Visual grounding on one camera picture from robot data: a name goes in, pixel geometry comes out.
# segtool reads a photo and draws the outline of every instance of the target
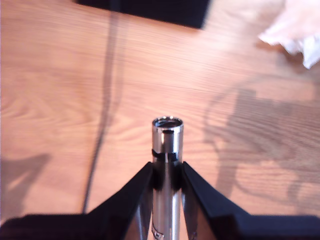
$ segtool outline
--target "wood grain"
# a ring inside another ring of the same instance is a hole
[[[276,0],[215,0],[203,30],[117,14],[89,209],[151,161],[151,121],[185,122],[183,157],[252,214],[320,215],[320,66],[257,35]],[[110,12],[1,3],[1,221],[78,213],[102,110]],[[181,239],[186,239],[181,221]]]

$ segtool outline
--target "cylinder opening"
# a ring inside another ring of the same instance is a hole
[[[177,128],[181,127],[184,122],[177,117],[173,116],[162,116],[157,119],[155,119],[152,124],[157,127],[157,128],[162,128],[162,129],[172,129],[172,128]]]

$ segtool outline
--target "white tissue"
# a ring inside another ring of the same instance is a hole
[[[310,69],[320,60],[320,0],[286,0],[284,11],[258,37],[291,55],[301,52]]]

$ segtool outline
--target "wooden table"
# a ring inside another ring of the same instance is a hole
[[[320,65],[261,43],[277,0],[214,0],[203,30],[116,14],[107,131],[88,210],[152,160],[151,121],[184,120],[183,158],[252,214],[320,215]],[[97,137],[110,12],[1,4],[1,216],[79,213]],[[181,239],[186,239],[181,221]]]

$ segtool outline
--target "metal cylinder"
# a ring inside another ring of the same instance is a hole
[[[184,123],[172,116],[152,122],[154,190],[152,233],[156,240],[179,240],[179,167],[182,162]]]

